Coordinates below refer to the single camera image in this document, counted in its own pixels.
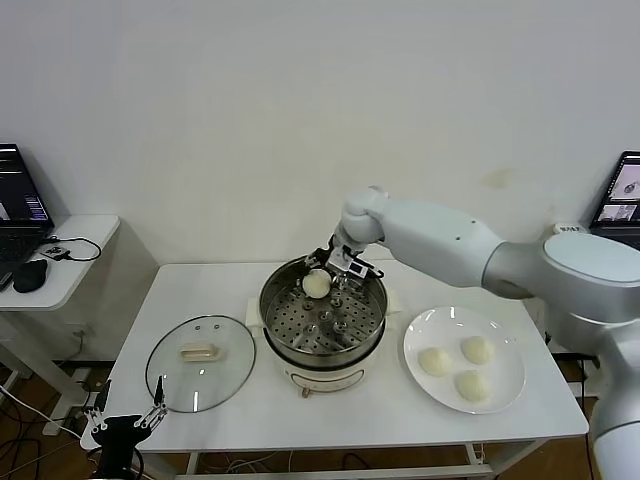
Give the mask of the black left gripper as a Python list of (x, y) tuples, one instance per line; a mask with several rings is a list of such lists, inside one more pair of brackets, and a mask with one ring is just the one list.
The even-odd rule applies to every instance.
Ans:
[(96, 394), (93, 403), (83, 408), (94, 441), (100, 447), (100, 459), (93, 473), (94, 479), (140, 479), (141, 473), (132, 470), (137, 445), (144, 440), (143, 429), (154, 430), (168, 412), (165, 403), (164, 377), (157, 379), (152, 407), (143, 415), (109, 417), (104, 420), (111, 380), (108, 379)]

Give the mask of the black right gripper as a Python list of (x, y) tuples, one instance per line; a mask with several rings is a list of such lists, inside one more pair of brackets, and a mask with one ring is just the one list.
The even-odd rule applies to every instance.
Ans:
[[(325, 270), (347, 270), (350, 265), (350, 247), (340, 238), (333, 235), (325, 248), (315, 249), (304, 258), (308, 270), (324, 268)], [(333, 276), (332, 292), (360, 294), (364, 288), (364, 279), (350, 273), (341, 272)]]

